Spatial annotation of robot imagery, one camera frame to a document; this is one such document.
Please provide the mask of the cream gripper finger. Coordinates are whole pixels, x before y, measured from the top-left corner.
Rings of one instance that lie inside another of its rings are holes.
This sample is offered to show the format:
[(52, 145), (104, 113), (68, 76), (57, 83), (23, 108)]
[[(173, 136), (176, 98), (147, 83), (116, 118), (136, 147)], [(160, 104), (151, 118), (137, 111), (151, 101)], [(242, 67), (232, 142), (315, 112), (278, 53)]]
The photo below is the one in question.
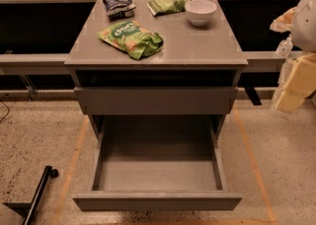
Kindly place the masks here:
[(274, 108), (294, 113), (316, 91), (316, 54), (288, 58), (281, 68), (274, 93)]
[(290, 32), (294, 13), (295, 7), (288, 9), (282, 15), (273, 20), (270, 24), (270, 29), (278, 33)]

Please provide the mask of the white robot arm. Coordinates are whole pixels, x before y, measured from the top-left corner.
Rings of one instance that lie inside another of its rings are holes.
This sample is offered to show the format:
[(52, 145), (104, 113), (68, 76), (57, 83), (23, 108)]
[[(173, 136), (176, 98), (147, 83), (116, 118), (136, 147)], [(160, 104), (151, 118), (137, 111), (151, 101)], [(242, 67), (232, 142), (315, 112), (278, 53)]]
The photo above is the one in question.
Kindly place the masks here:
[(300, 0), (270, 25), (275, 32), (289, 32), (276, 55), (285, 58), (273, 97), (273, 108), (294, 113), (316, 91), (316, 0)]

